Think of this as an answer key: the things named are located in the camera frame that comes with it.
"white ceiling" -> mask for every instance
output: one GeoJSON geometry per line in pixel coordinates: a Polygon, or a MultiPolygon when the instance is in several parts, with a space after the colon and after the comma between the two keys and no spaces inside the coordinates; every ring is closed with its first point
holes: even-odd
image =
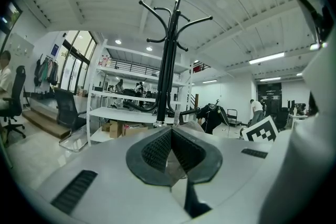
{"type": "MultiPolygon", "coordinates": [[[[126,48],[145,51],[146,37],[163,37],[158,20],[138,4],[139,0],[24,0],[50,30],[98,31],[126,48]]],[[[175,0],[144,0],[148,5],[172,8],[175,0]]],[[[303,70],[315,52],[308,47],[312,36],[295,0],[182,0],[180,10],[191,20],[213,15],[213,21],[188,28],[180,42],[193,57],[224,74],[242,70],[255,78],[303,70]],[[250,66],[248,60],[288,52],[284,59],[250,66]]],[[[318,11],[321,0],[309,0],[318,11]]],[[[167,14],[158,11],[167,20],[167,14]]],[[[180,26],[186,23],[180,20],[180,26]]],[[[162,45],[150,44],[153,54],[162,45]]]]}

